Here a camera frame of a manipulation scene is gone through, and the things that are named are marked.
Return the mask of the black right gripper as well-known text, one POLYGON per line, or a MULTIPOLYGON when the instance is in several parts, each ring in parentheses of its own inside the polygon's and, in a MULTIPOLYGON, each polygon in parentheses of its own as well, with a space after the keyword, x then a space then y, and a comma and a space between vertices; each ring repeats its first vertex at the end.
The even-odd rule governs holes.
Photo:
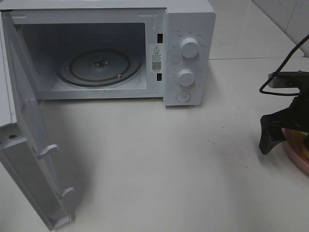
POLYGON ((259 148, 262 154, 268 154, 276 145, 287 140, 283 129, 309 131, 309 86, 303 87, 289 108, 260 119, 261 138, 259 148))

